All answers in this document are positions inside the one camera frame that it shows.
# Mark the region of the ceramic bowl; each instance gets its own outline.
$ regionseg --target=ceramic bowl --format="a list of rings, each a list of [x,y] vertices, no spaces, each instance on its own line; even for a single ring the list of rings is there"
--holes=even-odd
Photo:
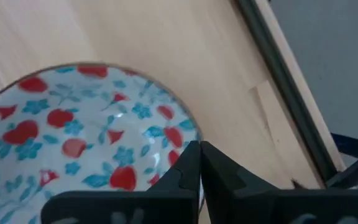
[[[147,190],[199,138],[181,103],[132,70],[29,75],[0,92],[0,223],[40,223],[69,190]]]

